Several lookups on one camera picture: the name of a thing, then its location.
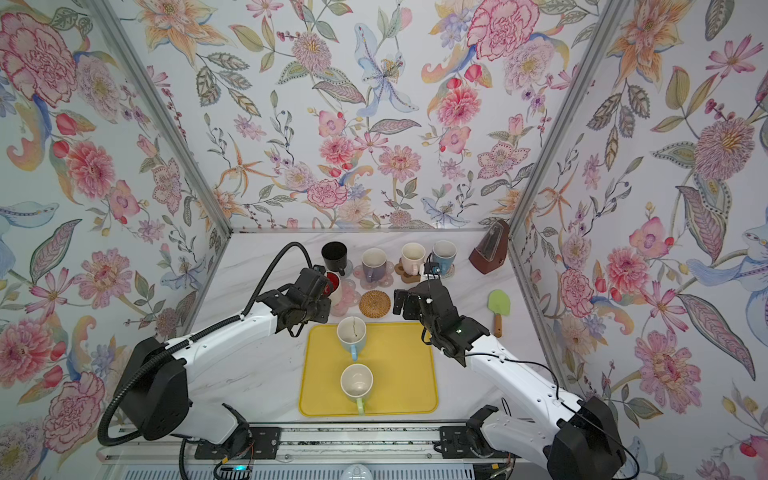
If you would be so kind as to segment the brown paw coaster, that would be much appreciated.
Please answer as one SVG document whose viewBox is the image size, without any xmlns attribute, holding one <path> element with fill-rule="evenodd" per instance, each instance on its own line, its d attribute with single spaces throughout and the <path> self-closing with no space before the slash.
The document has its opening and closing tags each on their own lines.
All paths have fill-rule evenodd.
<svg viewBox="0 0 768 480">
<path fill-rule="evenodd" d="M 422 281 L 422 275 L 424 274 L 424 270 L 425 270 L 425 264 L 422 263 L 419 265 L 418 271 L 416 274 L 414 275 L 408 274 L 405 271 L 402 265 L 402 262 L 398 261 L 397 264 L 395 265 L 394 272 L 401 278 L 403 283 L 415 284 L 415 283 L 420 283 Z"/>
</svg>

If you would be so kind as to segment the colourful embroidered coaster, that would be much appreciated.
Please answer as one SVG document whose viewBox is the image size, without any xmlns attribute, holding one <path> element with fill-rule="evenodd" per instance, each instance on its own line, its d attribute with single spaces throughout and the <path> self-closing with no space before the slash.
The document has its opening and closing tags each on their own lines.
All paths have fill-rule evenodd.
<svg viewBox="0 0 768 480">
<path fill-rule="evenodd" d="M 447 270 L 444 269 L 444 265 L 439 262 L 427 262 L 425 264 L 424 274 L 428 279 L 445 279 L 451 278 L 455 274 L 456 267 L 451 264 Z"/>
</svg>

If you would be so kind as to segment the red interior mug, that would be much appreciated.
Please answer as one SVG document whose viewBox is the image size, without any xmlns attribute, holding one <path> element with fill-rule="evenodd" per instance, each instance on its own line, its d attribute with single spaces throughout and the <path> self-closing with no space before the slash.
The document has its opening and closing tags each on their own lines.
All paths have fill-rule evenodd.
<svg viewBox="0 0 768 480">
<path fill-rule="evenodd" d="M 327 297 L 330 299 L 331 307 L 336 307 L 343 298 L 341 279 L 334 272 L 327 272 L 326 277 L 330 282 L 330 286 L 326 289 Z"/>
</svg>

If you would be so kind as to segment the pink handle mug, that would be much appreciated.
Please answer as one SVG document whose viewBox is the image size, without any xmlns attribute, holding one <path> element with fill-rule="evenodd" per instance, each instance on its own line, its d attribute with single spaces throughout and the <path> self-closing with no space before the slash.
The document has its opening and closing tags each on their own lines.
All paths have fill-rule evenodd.
<svg viewBox="0 0 768 480">
<path fill-rule="evenodd" d="M 420 276 L 425 261 L 426 249 L 420 243 L 410 242 L 402 247 L 400 264 L 406 275 Z"/>
</svg>

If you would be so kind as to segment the teal blue mug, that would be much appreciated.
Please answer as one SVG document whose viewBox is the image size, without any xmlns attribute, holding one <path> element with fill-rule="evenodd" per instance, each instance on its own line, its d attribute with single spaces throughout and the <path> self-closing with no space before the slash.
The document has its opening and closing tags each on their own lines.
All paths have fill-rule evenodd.
<svg viewBox="0 0 768 480">
<path fill-rule="evenodd" d="M 454 243 L 448 240 L 439 240 L 433 246 L 432 260 L 444 265 L 447 270 L 451 264 L 454 264 L 457 255 L 457 248 Z"/>
</svg>

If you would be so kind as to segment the rattan woven coaster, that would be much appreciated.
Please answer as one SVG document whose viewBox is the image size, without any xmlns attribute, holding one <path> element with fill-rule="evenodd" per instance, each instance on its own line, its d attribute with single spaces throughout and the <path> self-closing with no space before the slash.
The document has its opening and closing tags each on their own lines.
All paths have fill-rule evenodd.
<svg viewBox="0 0 768 480">
<path fill-rule="evenodd" d="M 371 290 L 361 296 L 359 310 L 369 319 L 379 319 L 390 312 L 391 305 L 391 299 L 387 293 Z"/>
</svg>

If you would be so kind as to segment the pink flower coaster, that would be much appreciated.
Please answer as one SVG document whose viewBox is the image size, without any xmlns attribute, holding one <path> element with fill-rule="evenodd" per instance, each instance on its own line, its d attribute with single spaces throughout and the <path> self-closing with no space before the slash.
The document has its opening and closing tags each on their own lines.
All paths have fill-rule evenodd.
<svg viewBox="0 0 768 480">
<path fill-rule="evenodd" d="M 360 287 L 363 290 L 372 290 L 376 288 L 388 288 L 394 283 L 393 272 L 394 265 L 391 261 L 387 261 L 384 265 L 373 268 L 374 280 L 370 281 L 367 273 L 371 269 L 365 264 L 358 265 L 353 270 L 353 275 L 360 282 Z"/>
<path fill-rule="evenodd" d="M 362 295 L 356 290 L 354 281 L 344 279 L 330 295 L 331 311 L 333 317 L 344 317 L 350 308 L 356 307 Z"/>
</svg>

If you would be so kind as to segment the light blue mug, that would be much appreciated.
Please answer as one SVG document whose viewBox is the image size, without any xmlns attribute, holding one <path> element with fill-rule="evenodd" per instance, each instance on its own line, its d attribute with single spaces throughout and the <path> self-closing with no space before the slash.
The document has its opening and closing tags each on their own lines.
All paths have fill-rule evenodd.
<svg viewBox="0 0 768 480">
<path fill-rule="evenodd" d="M 351 355 L 352 360 L 357 362 L 366 346 L 366 323 L 356 316 L 346 317 L 338 323 L 336 334 L 342 347 Z"/>
</svg>

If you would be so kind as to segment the black mug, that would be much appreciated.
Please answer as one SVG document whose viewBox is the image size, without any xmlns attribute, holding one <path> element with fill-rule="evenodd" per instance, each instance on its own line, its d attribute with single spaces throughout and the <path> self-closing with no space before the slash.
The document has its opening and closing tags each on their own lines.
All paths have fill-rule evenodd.
<svg viewBox="0 0 768 480">
<path fill-rule="evenodd" d="M 328 242 L 322 247 L 321 255 L 326 269 L 344 278 L 342 272 L 348 260 L 347 246 L 339 241 Z"/>
</svg>

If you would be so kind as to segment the purple handle mug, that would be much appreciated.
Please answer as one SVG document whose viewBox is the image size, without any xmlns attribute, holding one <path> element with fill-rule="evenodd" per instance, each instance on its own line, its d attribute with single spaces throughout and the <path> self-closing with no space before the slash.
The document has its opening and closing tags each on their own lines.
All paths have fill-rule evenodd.
<svg viewBox="0 0 768 480">
<path fill-rule="evenodd" d="M 362 255 L 363 275 L 367 283 L 377 283 L 387 275 L 387 255 L 380 248 L 369 248 Z"/>
</svg>

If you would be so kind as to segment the green handle mug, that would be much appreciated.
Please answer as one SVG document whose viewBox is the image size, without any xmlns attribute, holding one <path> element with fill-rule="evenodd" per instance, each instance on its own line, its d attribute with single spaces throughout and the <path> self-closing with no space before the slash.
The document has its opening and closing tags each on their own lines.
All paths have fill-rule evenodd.
<svg viewBox="0 0 768 480">
<path fill-rule="evenodd" d="M 363 364 L 355 363 L 344 369 L 340 377 L 340 387 L 344 395 L 354 403 L 357 414 L 366 414 L 366 402 L 374 386 L 372 371 Z"/>
</svg>

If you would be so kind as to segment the grey woven coaster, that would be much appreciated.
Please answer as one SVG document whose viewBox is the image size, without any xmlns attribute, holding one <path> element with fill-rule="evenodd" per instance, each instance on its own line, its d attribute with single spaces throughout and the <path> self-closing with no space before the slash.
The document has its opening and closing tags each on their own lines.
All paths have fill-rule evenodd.
<svg viewBox="0 0 768 480">
<path fill-rule="evenodd" d="M 344 277 L 348 277 L 353 274 L 354 271 L 354 264 L 351 260 L 347 260 L 345 268 L 343 269 L 342 275 Z"/>
</svg>

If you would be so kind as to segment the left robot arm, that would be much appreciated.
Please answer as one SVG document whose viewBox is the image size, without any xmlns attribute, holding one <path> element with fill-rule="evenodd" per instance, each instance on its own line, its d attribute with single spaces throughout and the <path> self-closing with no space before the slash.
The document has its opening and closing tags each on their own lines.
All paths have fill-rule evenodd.
<svg viewBox="0 0 768 480">
<path fill-rule="evenodd" d="M 281 332 L 296 337 L 310 322 L 326 323 L 331 285 L 322 266 L 303 268 L 294 283 L 259 295 L 248 313 L 184 337 L 140 342 L 99 422 L 99 443 L 175 436 L 206 442 L 229 458 L 242 456 L 253 443 L 249 422 L 227 403 L 193 398 L 190 383 L 263 339 Z"/>
</svg>

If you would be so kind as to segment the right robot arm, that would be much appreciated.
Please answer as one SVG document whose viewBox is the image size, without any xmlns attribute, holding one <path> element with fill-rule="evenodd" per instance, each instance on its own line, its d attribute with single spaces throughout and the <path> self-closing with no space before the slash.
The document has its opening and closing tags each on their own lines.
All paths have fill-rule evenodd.
<svg viewBox="0 0 768 480">
<path fill-rule="evenodd" d="M 467 423 L 491 449 L 514 454 L 553 479 L 615 479 L 628 463 L 641 471 L 624 445 L 611 409 L 583 400 L 543 377 L 536 363 L 516 358 L 488 328 L 461 314 L 437 276 L 394 292 L 393 314 L 422 326 L 424 343 L 493 383 L 529 416 L 523 421 L 488 405 Z"/>
</svg>

